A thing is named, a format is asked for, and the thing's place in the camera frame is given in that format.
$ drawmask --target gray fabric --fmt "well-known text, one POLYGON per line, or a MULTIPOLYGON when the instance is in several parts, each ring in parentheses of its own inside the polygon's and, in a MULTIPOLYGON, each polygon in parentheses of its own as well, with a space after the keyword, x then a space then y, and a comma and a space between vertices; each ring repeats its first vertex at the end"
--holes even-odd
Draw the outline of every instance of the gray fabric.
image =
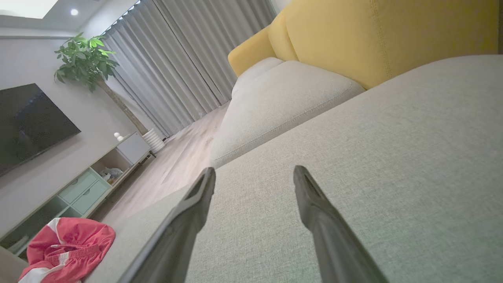
POLYGON ((190 186, 186 186, 155 204, 128 217, 115 230, 115 240, 103 261, 85 279, 86 283, 117 282, 141 251, 168 213, 182 200, 190 186))
POLYGON ((320 281, 297 164, 390 282, 500 281, 501 74, 501 55, 434 62, 222 166, 186 282, 320 281))
POLYGON ((213 142, 211 164, 218 168, 364 91, 327 70, 284 62, 232 99, 213 142))
POLYGON ((270 24, 271 11, 267 0, 142 1, 104 43, 117 52, 118 81, 170 136, 230 99, 227 54, 270 24))
POLYGON ((246 89, 250 87, 249 85, 253 84, 256 79, 283 62, 284 61, 281 59, 269 57, 248 68, 237 78, 232 88, 232 97, 236 98, 239 93, 245 92, 246 89))

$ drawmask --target wall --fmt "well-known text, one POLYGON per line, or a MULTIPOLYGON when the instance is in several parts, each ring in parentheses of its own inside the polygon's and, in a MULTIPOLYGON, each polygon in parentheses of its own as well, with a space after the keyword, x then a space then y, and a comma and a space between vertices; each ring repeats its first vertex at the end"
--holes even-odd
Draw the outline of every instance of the wall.
POLYGON ((85 37, 101 35, 138 0, 109 0, 80 28, 85 37))
POLYGON ((82 131, 0 177, 0 235, 6 233, 84 167, 136 127, 101 90, 91 93, 54 81, 61 65, 53 53, 64 40, 0 39, 0 89, 36 83, 82 131))
POLYGON ((66 39, 77 35, 75 32, 41 30, 41 29, 16 29, 0 28, 0 38, 60 38, 66 39))
POLYGON ((290 0, 271 0, 271 5, 273 6, 276 15, 281 12, 281 10, 290 3, 290 0))

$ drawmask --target wooden floor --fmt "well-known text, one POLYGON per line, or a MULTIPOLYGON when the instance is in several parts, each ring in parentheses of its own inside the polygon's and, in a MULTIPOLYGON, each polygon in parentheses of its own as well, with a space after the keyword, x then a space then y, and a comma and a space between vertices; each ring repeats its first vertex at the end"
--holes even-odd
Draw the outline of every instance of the wooden floor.
POLYGON ((92 219, 110 226, 169 194, 192 184, 210 166, 210 149, 229 103, 171 136, 166 147, 150 158, 95 212, 92 219))

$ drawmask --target sofa cushion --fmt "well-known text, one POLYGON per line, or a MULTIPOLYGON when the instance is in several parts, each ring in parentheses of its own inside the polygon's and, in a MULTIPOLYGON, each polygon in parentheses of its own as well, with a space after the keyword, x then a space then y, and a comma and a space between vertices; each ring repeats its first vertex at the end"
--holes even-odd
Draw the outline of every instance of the sofa cushion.
POLYGON ((354 81, 287 61, 233 98, 211 150, 215 168, 360 94, 354 81))
POLYGON ((86 283, 118 282, 168 213, 182 200, 190 186, 164 197, 155 204, 113 226, 115 240, 102 262, 85 279, 86 283))
POLYGON ((295 165, 390 282, 500 281, 501 74, 503 55, 434 62, 222 166, 186 282, 320 281, 295 165))
POLYGON ((237 78, 237 81, 232 88, 232 98, 235 98, 240 90, 242 91, 247 88, 247 86, 258 77, 283 62, 283 60, 279 60, 278 58, 269 57, 251 66, 249 69, 244 71, 239 78, 237 78))

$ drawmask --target tree trunk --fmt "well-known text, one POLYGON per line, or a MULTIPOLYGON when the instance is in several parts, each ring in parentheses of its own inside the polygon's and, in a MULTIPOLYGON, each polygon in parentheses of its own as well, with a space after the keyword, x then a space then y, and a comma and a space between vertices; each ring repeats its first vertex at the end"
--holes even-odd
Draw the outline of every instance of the tree trunk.
POLYGON ((126 116, 133 122, 133 124, 138 128, 138 131, 140 131, 141 135, 144 135, 148 132, 147 128, 136 118, 136 116, 129 110, 129 108, 122 102, 121 98, 111 89, 108 87, 107 83, 103 80, 98 80, 98 86, 102 88, 108 96, 119 106, 119 108, 126 114, 126 116))

